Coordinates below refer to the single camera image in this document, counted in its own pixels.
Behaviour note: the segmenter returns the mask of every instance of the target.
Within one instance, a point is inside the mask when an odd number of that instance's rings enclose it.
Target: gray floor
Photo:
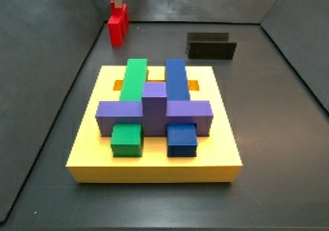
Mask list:
[[[66,169],[102,64],[187,58],[188,32],[229,32],[233,61],[213,65],[245,167],[231,184],[94,185]],[[136,23],[125,45],[105,28],[22,191],[0,228],[329,228],[328,115],[260,26]]]

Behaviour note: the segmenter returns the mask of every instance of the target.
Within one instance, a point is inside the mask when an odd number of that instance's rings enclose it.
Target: yellow base platform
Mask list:
[[[211,66],[188,66],[188,79],[200,90],[192,100],[211,100],[215,121],[209,137],[199,138],[196,158],[168,158],[168,139],[145,138],[142,158],[114,158],[112,138],[102,138],[96,114],[100,101],[118,100],[116,80],[125,76],[125,66],[104,66],[86,108],[68,168],[81,183],[183,183],[233,182],[243,161]],[[165,80],[165,67],[149,67],[149,80]]]

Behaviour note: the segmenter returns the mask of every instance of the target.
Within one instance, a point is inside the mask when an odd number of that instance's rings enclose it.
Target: tall green block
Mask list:
[[[112,148],[114,152],[114,157],[142,157],[142,124],[117,124],[114,126]]]
[[[141,101],[144,84],[149,76],[149,60],[129,59],[124,85],[121,89],[121,101]]]

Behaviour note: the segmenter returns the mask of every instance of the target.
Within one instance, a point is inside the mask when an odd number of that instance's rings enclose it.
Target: small blue block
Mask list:
[[[196,124],[169,124],[168,143],[169,157],[196,157],[199,147]]]
[[[185,60],[168,59],[165,65],[169,100],[191,100]]]

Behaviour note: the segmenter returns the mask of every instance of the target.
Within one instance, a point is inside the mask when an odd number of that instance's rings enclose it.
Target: purple crossbar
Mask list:
[[[168,124],[195,123],[197,136],[209,136],[215,113],[211,101],[169,101]]]
[[[145,83],[144,88],[145,136],[167,136],[168,91],[167,83]]]
[[[117,123],[144,123],[144,106],[142,101],[102,101],[100,102],[97,112],[98,126],[101,135],[113,134]]]
[[[113,134],[117,123],[145,124],[146,136],[167,136],[168,124],[195,123],[197,136],[209,136],[213,117],[211,101],[168,101],[167,97],[150,97],[149,94],[144,96],[144,102],[102,101],[97,112],[104,137]]]

